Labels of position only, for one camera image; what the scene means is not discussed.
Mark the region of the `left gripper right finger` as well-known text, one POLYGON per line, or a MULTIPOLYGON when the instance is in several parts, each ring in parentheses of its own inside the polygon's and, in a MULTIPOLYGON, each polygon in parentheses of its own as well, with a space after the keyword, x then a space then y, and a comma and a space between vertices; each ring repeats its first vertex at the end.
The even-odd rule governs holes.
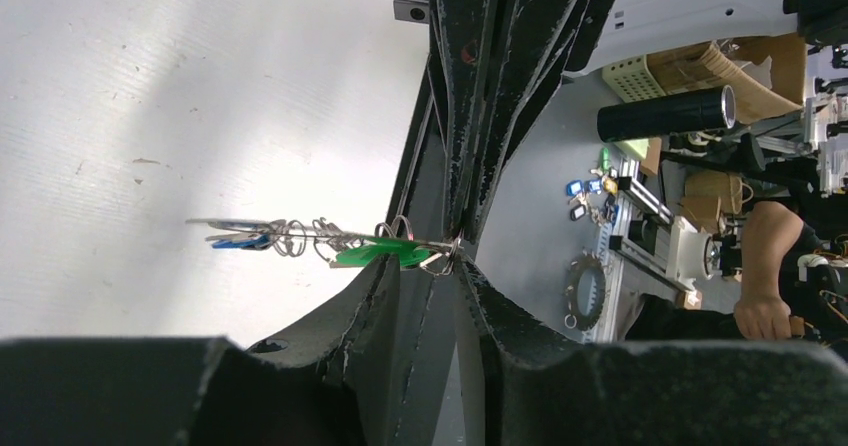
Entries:
POLYGON ((843 445, 847 367, 805 341, 580 344, 454 268, 470 445, 843 445))

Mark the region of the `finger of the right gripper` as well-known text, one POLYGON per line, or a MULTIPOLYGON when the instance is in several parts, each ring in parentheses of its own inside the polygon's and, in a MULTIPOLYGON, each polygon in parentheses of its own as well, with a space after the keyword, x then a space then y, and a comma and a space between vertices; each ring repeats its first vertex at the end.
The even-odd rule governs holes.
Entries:
POLYGON ((559 88, 565 69, 587 65, 614 1, 500 0, 464 201, 464 239, 478 242, 506 162, 559 88))
POLYGON ((478 238, 500 180, 503 155, 492 126, 499 0, 429 0, 428 74, 444 132, 442 231, 478 238))

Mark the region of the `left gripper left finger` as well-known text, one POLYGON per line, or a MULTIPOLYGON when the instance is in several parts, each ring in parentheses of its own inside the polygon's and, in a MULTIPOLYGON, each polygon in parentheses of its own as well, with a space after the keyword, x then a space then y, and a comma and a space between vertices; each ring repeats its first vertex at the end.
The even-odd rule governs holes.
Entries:
POLYGON ((387 445, 400 268, 381 255, 249 349, 224 337, 1 345, 5 445, 387 445))

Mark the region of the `green tagged key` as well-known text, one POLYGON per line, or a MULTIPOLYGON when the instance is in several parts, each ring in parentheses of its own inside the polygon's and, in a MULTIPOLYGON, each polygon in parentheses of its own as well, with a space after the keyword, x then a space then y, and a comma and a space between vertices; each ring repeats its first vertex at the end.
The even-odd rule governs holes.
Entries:
POLYGON ((340 239, 350 239, 354 246, 338 252, 329 262, 331 268, 363 268, 381 255, 396 256, 401 268, 415 268, 434 255, 423 243, 408 239, 352 233, 340 239))

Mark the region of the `keyring with keys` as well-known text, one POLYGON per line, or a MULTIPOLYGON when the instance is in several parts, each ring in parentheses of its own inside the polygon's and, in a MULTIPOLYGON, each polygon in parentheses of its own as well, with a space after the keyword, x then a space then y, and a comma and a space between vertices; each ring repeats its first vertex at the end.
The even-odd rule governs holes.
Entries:
POLYGON ((314 219, 309 224, 285 219, 256 221, 218 218, 192 218, 185 223, 205 225, 214 229, 216 233, 206 237, 205 242, 216 250, 273 250, 281 257, 296 258, 311 248, 329 267, 330 260, 338 252, 354 246, 352 240, 340 239, 341 235, 347 233, 401 238, 423 243, 434 255, 418 267, 400 268, 423 270, 433 276, 451 274, 454 261, 463 252, 458 238, 439 242, 416 237, 410 220, 404 215, 398 215, 390 222, 377 224, 372 233, 347 231, 324 217, 314 219))

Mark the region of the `operator hand in background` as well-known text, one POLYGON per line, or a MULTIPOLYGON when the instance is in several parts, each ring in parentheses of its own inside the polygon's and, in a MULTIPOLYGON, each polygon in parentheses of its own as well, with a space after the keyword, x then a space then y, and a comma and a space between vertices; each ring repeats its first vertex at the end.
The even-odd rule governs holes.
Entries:
POLYGON ((784 340, 792 336, 791 310, 779 297, 743 293, 733 312, 743 337, 750 340, 784 340))

